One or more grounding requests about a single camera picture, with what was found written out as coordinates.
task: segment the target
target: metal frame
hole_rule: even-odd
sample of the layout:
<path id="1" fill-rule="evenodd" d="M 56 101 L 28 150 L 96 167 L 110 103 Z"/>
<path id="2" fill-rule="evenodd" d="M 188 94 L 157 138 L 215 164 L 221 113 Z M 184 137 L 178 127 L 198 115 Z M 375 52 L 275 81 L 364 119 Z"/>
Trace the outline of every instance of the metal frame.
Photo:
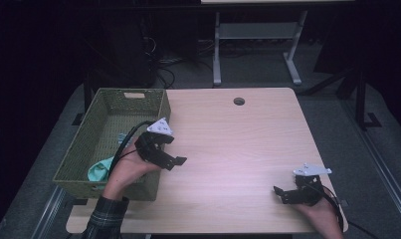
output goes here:
<path id="1" fill-rule="evenodd" d="M 395 203 L 396 207 L 398 208 L 399 213 L 401 213 L 401 186 L 396 181 L 395 176 L 389 170 L 388 166 L 385 163 L 385 158 L 380 154 L 377 150 L 376 146 L 374 145 L 371 137 L 368 135 L 366 130 L 363 130 L 362 126 L 356 122 L 356 116 L 354 116 L 354 111 L 352 106 L 350 106 L 347 102 L 341 101 L 342 107 L 346 111 L 347 116 L 354 125 L 356 132 L 361 137 L 363 143 L 368 149 L 370 153 L 374 166 L 380 176 L 380 179 L 383 181 L 383 184 L 386 187 L 389 195 L 391 196 L 393 202 Z"/>
<path id="2" fill-rule="evenodd" d="M 293 39 L 288 52 L 284 53 L 291 78 L 295 85 L 301 84 L 301 78 L 294 64 L 294 54 L 299 44 L 307 11 L 302 11 L 297 22 L 285 23 L 220 23 L 220 13 L 216 12 L 215 54 L 213 56 L 213 85 L 222 84 L 221 64 L 219 60 L 220 39 Z"/>
<path id="3" fill-rule="evenodd" d="M 32 237 L 35 238 L 47 238 L 49 231 L 51 230 L 52 224 L 54 223 L 55 216 L 60 209 L 60 205 L 64 199 L 66 192 L 59 186 L 55 186 L 51 197 L 46 202 L 43 214 L 33 231 Z"/>

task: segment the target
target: table leg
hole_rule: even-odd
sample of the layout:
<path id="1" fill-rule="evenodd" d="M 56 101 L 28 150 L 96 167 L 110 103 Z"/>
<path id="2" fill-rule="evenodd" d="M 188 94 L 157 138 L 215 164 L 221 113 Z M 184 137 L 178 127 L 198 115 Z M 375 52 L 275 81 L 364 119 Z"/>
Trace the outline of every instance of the table leg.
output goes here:
<path id="1" fill-rule="evenodd" d="M 299 72 L 297 71 L 296 65 L 294 64 L 294 53 L 296 52 L 297 45 L 299 44 L 303 24 L 305 21 L 307 11 L 302 11 L 300 15 L 300 19 L 298 21 L 296 31 L 293 37 L 293 45 L 291 46 L 291 49 L 289 52 L 284 53 L 284 59 L 285 62 L 287 63 L 288 70 L 290 71 L 291 78 L 293 79 L 293 82 L 295 85 L 300 85 L 301 84 L 301 79 Z"/>
<path id="2" fill-rule="evenodd" d="M 219 12 L 215 23 L 215 55 L 213 56 L 213 85 L 221 86 L 221 63 L 219 62 Z"/>

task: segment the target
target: white tag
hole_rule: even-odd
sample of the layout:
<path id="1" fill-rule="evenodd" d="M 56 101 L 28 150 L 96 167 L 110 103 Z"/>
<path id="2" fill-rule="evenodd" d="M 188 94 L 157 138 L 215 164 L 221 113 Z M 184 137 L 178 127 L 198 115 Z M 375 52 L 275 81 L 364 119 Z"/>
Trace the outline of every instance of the white tag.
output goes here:
<path id="1" fill-rule="evenodd" d="M 301 175 L 301 176 L 314 176 L 314 175 L 329 174 L 329 173 L 331 173 L 330 168 L 324 168 L 307 163 L 303 165 L 303 168 L 294 170 L 295 175 Z"/>
<path id="2" fill-rule="evenodd" d="M 156 132 L 160 134 L 172 135 L 172 130 L 166 122 L 166 118 L 162 118 L 149 126 L 147 131 Z"/>

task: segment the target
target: green wicker basket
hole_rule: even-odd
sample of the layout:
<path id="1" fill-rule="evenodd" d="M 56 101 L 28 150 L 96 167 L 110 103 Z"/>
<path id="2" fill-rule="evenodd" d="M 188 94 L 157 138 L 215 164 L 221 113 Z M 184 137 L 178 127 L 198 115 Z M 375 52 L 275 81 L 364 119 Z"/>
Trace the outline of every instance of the green wicker basket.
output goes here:
<path id="1" fill-rule="evenodd" d="M 165 90 L 99 89 L 67 153 L 54 182 L 77 198 L 99 198 L 105 182 L 88 180 L 95 163 L 116 153 L 118 135 L 145 120 L 169 121 L 171 108 Z M 141 127 L 134 136 L 146 130 Z M 149 172 L 124 193 L 130 200 L 156 199 L 160 171 Z"/>

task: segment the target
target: sleeve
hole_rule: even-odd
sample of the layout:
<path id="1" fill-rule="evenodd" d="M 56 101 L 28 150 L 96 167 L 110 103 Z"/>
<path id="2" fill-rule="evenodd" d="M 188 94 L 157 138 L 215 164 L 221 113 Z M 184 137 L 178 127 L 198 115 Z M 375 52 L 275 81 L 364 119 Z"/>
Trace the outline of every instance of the sleeve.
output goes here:
<path id="1" fill-rule="evenodd" d="M 82 238 L 119 238 L 120 226 L 127 207 L 127 198 L 122 198 L 122 201 L 114 201 L 100 197 Z"/>

